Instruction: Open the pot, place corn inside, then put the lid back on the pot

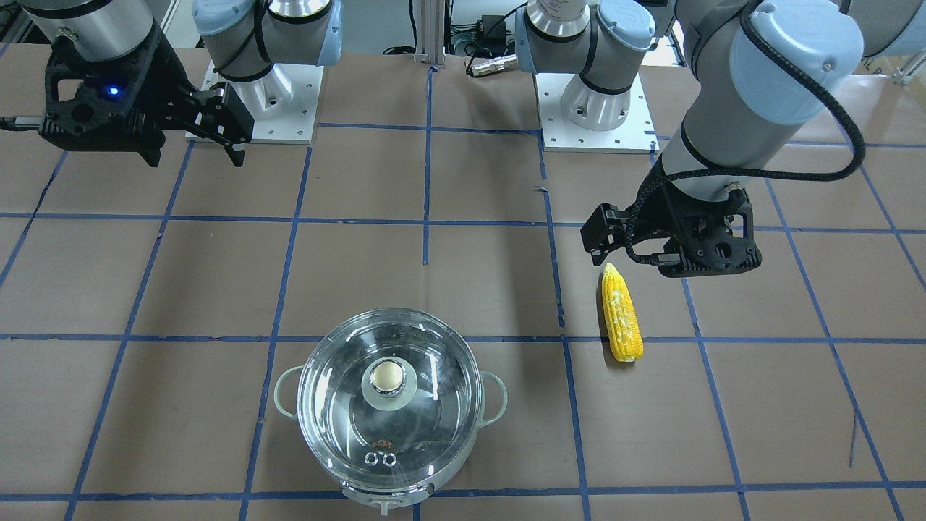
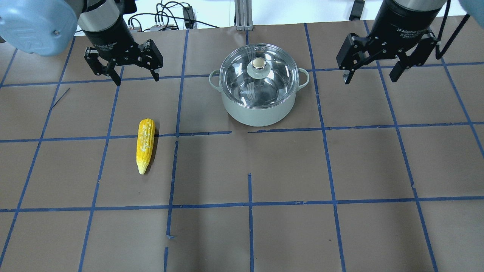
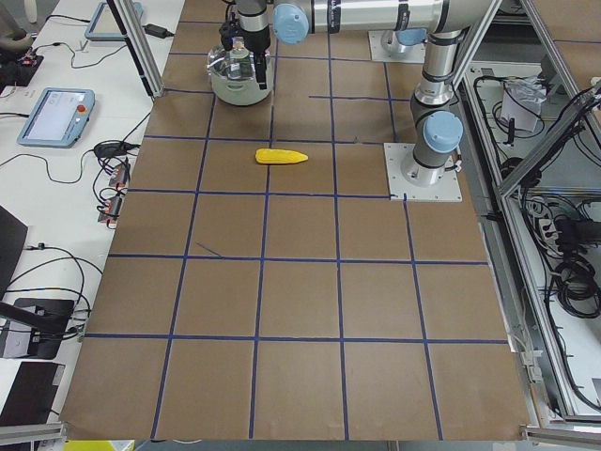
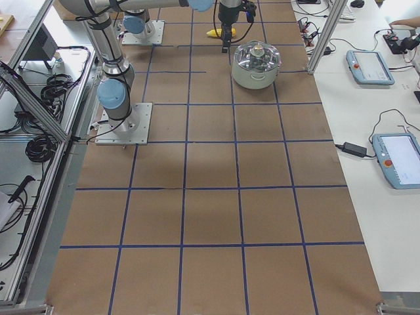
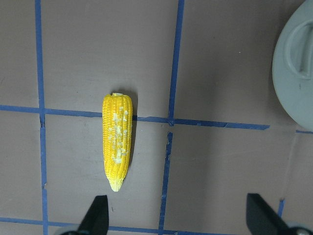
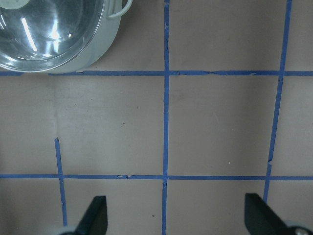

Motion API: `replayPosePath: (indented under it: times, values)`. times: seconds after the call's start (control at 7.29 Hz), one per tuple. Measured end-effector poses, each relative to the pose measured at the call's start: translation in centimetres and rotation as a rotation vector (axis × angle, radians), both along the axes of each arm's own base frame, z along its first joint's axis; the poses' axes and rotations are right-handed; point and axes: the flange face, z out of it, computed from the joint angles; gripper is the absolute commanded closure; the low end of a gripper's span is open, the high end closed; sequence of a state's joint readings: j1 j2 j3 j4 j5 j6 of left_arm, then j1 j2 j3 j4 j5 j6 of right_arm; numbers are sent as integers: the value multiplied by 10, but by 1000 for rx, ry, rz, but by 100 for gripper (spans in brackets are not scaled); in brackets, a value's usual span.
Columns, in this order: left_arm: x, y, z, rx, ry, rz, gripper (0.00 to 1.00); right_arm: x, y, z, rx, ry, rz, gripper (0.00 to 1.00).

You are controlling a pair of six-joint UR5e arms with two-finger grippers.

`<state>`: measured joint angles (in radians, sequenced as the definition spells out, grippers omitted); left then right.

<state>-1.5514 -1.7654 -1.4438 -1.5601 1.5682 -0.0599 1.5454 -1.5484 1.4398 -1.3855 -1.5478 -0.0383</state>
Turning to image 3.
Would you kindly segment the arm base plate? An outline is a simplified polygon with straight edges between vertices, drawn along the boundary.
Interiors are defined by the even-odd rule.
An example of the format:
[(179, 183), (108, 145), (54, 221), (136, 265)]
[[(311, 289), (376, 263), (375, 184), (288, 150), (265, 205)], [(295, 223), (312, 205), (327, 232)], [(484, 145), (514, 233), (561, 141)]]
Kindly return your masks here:
[(446, 202), (462, 201), (453, 159), (439, 168), (425, 168), (414, 160), (414, 144), (385, 143), (385, 164), (390, 199), (393, 201)]
[(423, 28), (404, 31), (370, 31), (371, 59), (378, 62), (423, 64), (427, 32)]

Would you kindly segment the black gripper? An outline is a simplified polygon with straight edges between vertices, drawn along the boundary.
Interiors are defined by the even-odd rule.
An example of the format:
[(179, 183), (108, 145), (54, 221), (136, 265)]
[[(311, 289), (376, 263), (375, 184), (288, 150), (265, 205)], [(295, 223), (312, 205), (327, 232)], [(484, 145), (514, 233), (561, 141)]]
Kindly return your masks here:
[[(233, 49), (233, 39), (242, 37), (250, 52), (266, 52), (270, 47), (270, 29), (267, 11), (246, 15), (227, 11), (220, 27), (221, 44), (226, 51)], [(254, 54), (255, 79), (260, 89), (268, 88), (267, 58), (264, 53)]]

